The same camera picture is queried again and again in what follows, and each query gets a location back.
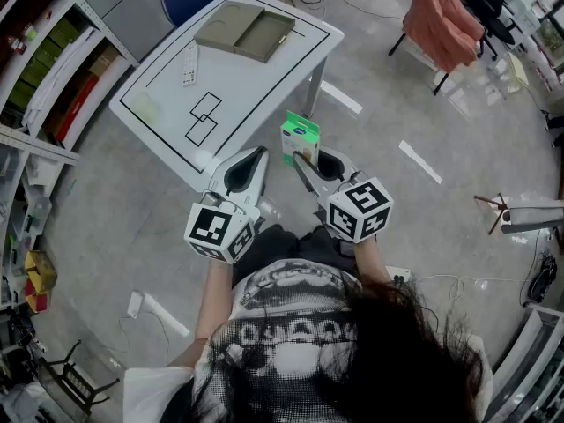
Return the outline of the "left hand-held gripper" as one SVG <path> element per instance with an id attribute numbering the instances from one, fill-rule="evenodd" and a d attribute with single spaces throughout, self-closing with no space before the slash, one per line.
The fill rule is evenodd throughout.
<path id="1" fill-rule="evenodd" d="M 236 153 L 222 162 L 191 207 L 184 240 L 200 256 L 236 263 L 247 252 L 261 218 L 270 155 L 264 146 Z"/>

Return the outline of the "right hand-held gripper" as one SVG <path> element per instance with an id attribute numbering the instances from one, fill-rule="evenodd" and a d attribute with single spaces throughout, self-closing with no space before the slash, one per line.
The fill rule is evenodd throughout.
<path id="1" fill-rule="evenodd" d="M 293 166 L 306 189 L 317 196 L 328 227 L 343 239 L 359 243 L 388 225 L 390 193 L 343 153 L 323 147 L 314 166 L 301 152 L 294 152 Z"/>

